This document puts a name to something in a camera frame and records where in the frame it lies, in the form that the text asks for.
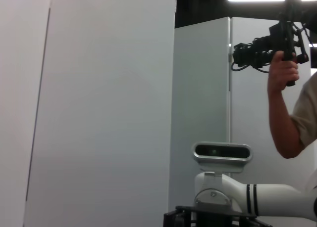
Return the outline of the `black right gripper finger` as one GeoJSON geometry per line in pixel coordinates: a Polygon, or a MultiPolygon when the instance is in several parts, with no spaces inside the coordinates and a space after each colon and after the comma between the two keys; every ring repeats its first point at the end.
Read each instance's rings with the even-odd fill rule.
{"type": "Polygon", "coordinates": [[[163,215],[163,227],[191,227],[194,224],[190,211],[174,210],[163,215]]]}
{"type": "Polygon", "coordinates": [[[235,218],[233,220],[234,227],[270,227],[270,224],[264,223],[256,218],[235,218]]]}

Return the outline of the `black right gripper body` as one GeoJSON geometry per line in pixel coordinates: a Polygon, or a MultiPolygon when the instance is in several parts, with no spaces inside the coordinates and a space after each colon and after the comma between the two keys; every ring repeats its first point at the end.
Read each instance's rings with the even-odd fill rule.
{"type": "Polygon", "coordinates": [[[235,218],[255,218],[249,214],[232,211],[228,208],[176,206],[176,210],[190,211],[195,224],[192,227],[233,227],[235,218]]]}

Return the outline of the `person's bare hand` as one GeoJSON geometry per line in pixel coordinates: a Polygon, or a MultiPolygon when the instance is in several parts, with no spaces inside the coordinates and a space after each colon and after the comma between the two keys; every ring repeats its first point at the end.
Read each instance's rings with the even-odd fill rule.
{"type": "Polygon", "coordinates": [[[283,51],[277,51],[271,61],[268,74],[268,95],[281,93],[288,82],[299,79],[298,65],[293,59],[285,59],[283,51]]]}

